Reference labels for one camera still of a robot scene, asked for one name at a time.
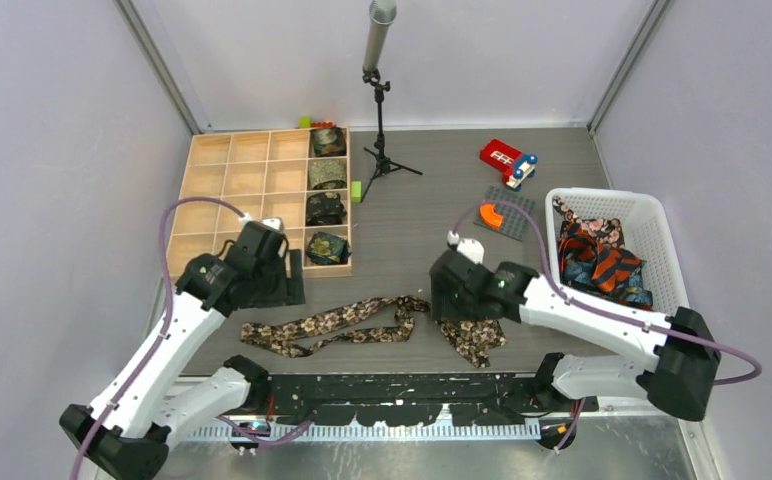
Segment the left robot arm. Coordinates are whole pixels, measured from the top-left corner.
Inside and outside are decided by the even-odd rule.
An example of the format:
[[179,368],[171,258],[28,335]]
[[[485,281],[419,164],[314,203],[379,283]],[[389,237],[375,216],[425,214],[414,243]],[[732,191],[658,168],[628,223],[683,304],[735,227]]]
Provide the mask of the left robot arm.
[[239,408],[260,412],[270,396],[268,372],[241,355],[208,379],[168,399],[167,392],[199,347],[236,310],[304,303],[302,254],[279,217],[244,216],[223,254],[190,260],[165,300],[165,312],[116,378],[88,405],[60,417],[79,453],[115,479],[153,479],[189,434]]

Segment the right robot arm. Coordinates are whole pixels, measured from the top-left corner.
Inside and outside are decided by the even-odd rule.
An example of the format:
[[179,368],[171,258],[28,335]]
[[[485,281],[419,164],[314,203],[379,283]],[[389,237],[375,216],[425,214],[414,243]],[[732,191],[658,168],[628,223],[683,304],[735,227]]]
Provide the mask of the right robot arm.
[[607,350],[579,357],[544,355],[533,380],[538,406],[558,410],[587,397],[646,400],[673,417],[704,419],[721,361],[714,339],[694,310],[672,315],[576,295],[548,276],[513,262],[490,270],[474,239],[448,247],[429,270],[435,319],[508,319],[557,330]]

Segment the brown floral black tie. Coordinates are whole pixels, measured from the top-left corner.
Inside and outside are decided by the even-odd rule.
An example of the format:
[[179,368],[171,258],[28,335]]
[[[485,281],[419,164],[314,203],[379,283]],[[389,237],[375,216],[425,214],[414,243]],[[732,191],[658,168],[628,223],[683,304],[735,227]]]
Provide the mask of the brown floral black tie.
[[[415,329],[416,313],[430,313],[431,304],[415,295],[371,297],[278,325],[245,322],[239,340],[286,358],[305,358],[337,342],[405,343]],[[454,351],[473,367],[490,366],[489,351],[508,343],[493,319],[435,321]]]

